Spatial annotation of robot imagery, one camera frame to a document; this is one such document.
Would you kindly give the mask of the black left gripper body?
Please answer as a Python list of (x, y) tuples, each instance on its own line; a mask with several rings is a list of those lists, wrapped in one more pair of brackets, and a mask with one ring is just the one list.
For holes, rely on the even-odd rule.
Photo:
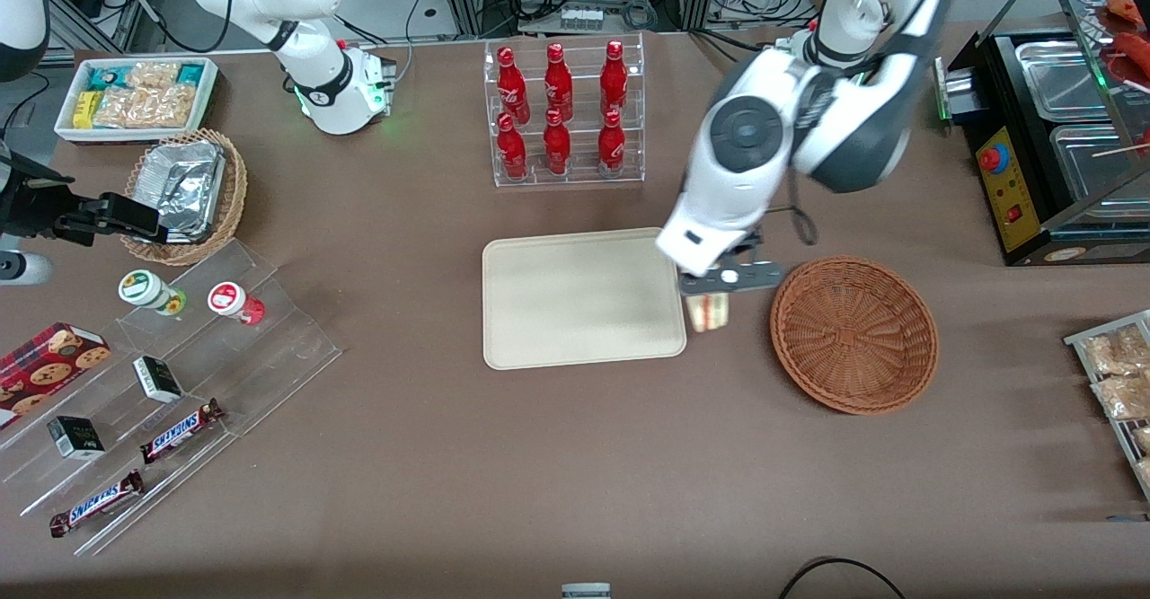
[(720, 270), (734, 270), (736, 267), (750, 268), (751, 264), (765, 264), (765, 260), (759, 256), (761, 246), (761, 232), (759, 230), (747, 232), (716, 259), (715, 267)]

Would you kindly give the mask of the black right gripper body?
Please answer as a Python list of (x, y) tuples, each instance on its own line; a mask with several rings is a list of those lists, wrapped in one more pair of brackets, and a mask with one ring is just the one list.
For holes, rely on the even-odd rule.
[(95, 235), (110, 235), (98, 226), (94, 213), (85, 209), (93, 198), (78, 197), (63, 176), (23, 154), (3, 154), (1, 231), (17, 238), (45, 236), (92, 246)]

